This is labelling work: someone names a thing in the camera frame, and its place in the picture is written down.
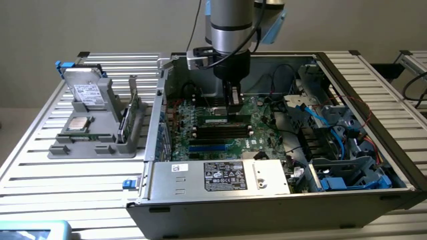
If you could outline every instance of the teal object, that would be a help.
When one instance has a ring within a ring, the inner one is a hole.
[[[71,240],[72,227],[67,221],[0,221],[0,239],[25,239],[25,235],[37,234],[36,240]]]

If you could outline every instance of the warning label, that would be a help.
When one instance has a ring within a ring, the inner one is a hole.
[[[205,162],[204,189],[208,192],[247,190],[248,186],[243,162]]]
[[[104,105],[104,100],[103,100],[99,86],[96,86],[95,84],[73,85],[73,88],[84,105],[87,106]]]

